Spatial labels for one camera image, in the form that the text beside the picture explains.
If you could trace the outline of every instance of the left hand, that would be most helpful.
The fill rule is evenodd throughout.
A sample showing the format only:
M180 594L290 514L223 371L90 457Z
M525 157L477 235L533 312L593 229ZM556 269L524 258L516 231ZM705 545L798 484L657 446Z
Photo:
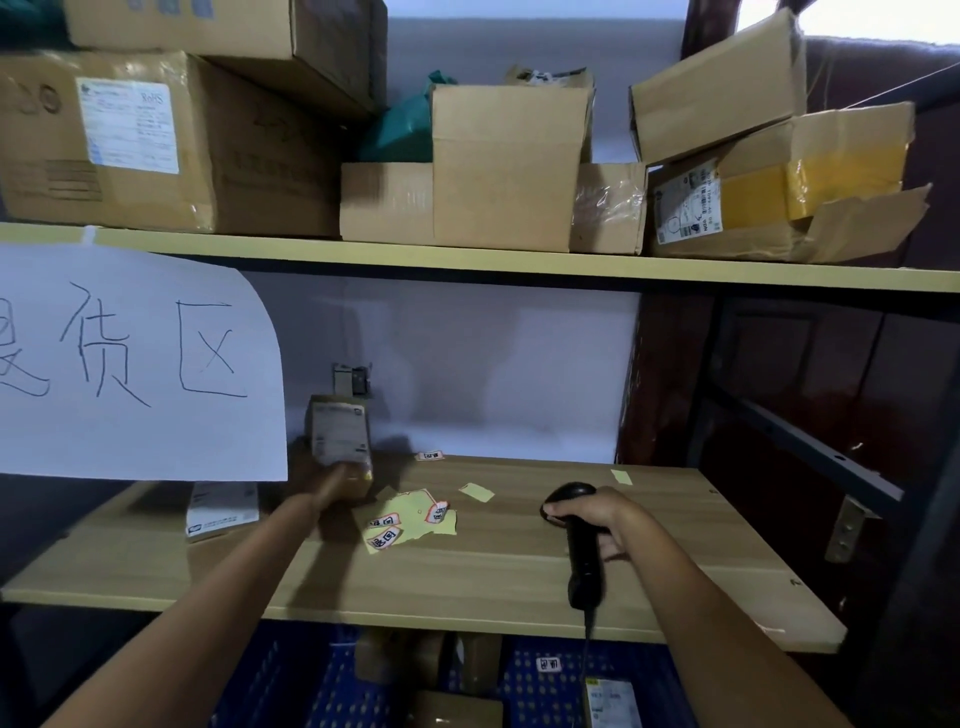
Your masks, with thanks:
M338 500L358 500L366 496L371 483L358 463L337 463L324 468L306 444L300 440L290 447L287 479L289 494L307 493L314 505L323 511Z

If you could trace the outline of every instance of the right hand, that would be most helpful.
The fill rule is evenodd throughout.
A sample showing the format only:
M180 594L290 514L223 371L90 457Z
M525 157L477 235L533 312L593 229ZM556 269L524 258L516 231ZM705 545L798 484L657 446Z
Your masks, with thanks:
M587 523L609 529L609 535L601 533L598 537L600 557L604 561L625 553L620 524L625 513L635 510L642 509L610 486L598 489L592 496L580 496L543 505L543 512L554 519L562 516L578 516Z

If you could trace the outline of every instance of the white wall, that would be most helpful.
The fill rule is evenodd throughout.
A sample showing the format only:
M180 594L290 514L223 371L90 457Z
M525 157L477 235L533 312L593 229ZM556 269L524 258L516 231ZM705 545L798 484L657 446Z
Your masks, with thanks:
M677 18L431 19L396 17L396 6L414 15L447 5L389 5L392 102L421 91L437 68L461 83L495 84L514 62L548 71L586 65L598 84L597 161L635 159L627 88L677 59L683 31ZM484 7L505 12L500 6ZM302 432L309 396L330 392L333 362L372 363L375 447L612 462L637 294L248 278L276 326L291 436Z

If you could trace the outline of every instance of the cardboard box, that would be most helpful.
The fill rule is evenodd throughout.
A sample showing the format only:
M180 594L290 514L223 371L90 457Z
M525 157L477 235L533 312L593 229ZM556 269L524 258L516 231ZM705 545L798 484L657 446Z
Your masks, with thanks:
M569 250L639 255L645 184L642 164L581 164ZM344 164L340 234L345 240L439 245L433 237L432 165Z
M640 255L647 217L643 164L581 164L571 253Z
M503 703L449 692L419 691L404 728L503 728Z
M896 248L911 104L798 116L650 176L654 255L833 262Z
M439 245L565 252L592 88L438 85Z
M370 5L370 97L378 108L387 106L387 6L383 0Z
M500 652L503 635L458 632L457 659L460 660L460 690L467 695L486 695L500 682Z
M513 65L503 79L504 85L556 85L562 88L590 88L594 90L596 82L593 74L586 68L577 68L574 71L563 73L549 73L534 68L524 68ZM587 133L584 136L584 145L580 148L580 163L590 164L593 161L593 100L590 96L587 110Z
M186 51L343 120L372 117L371 0L64 0L81 48Z
M781 10L630 89L639 158L659 164L806 112L806 51Z
M0 57L11 217L336 235L340 153L336 130L184 53Z
M358 680L406 688L437 687L445 632L364 627L354 649Z

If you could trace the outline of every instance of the yellow sticker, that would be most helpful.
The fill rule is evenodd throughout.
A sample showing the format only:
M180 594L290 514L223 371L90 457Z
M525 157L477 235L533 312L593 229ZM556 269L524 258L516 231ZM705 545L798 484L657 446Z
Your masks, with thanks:
M484 488L482 485L477 485L476 483L468 483L467 485L465 485L463 488L460 489L460 492L466 493L468 496L472 498L476 498L481 503L486 503L494 495L496 495L493 491L489 491L486 488Z

